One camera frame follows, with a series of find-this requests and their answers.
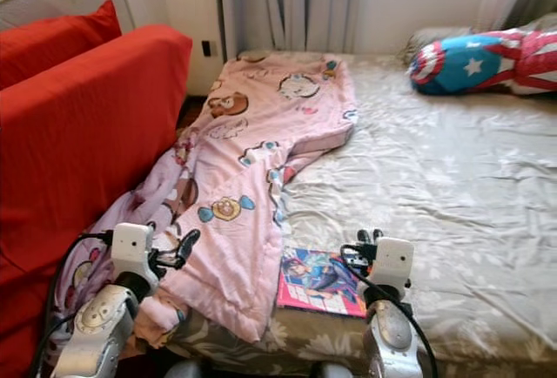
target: book cover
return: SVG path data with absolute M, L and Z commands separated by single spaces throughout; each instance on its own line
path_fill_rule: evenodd
M 338 253 L 287 247 L 277 305 L 364 318 L 366 305 L 358 297 L 357 284 Z

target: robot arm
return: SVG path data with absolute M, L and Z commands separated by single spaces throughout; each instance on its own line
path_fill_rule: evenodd
M 111 258 L 117 277 L 92 300 L 84 304 L 74 320 L 74 333 L 62 351 L 51 378 L 110 378 L 117 360 L 131 336 L 138 306 L 153 295 L 166 271 L 181 268 L 198 241 L 199 230 L 182 240 L 173 260 L 160 260 L 151 249 L 153 230 L 128 223 L 114 229 Z
M 405 289 L 410 287 L 412 243 L 384 237 L 380 230 L 373 232 L 373 242 L 364 230 L 359 231 L 358 237 L 360 243 L 349 248 L 359 254 L 346 256 L 346 263 L 352 269 L 359 269 L 369 282 L 400 302 Z M 409 320 L 399 307 L 378 293 L 376 287 L 369 287 L 361 281 L 358 290 L 367 306 L 369 322 L 364 332 L 364 348 L 371 360 L 371 376 L 421 378 L 423 375 L 417 356 L 419 336 Z M 402 305 L 411 313 L 408 304 Z

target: mattress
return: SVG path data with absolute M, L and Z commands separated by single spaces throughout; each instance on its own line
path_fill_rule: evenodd
M 341 58 L 356 87 L 357 129 L 285 187 L 285 244 L 335 251 L 375 227 L 410 240 L 407 300 L 442 376 L 555 376 L 555 98 L 430 98 L 412 90 L 395 57 Z M 307 373 L 322 360 L 363 374 L 364 328 L 276 307 L 262 341 L 248 345 L 190 313 L 168 347 L 253 374 Z

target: red sofa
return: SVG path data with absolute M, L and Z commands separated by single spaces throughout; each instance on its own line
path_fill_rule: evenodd
M 0 374 L 27 374 L 69 244 L 175 139 L 191 40 L 144 27 L 0 91 Z

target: red cushion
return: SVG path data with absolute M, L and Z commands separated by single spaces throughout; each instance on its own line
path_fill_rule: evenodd
M 144 27 L 0 93 L 0 376 L 26 373 L 69 244 L 175 140 L 190 54 Z
M 0 90 L 122 35 L 111 0 L 91 15 L 43 19 L 0 32 Z

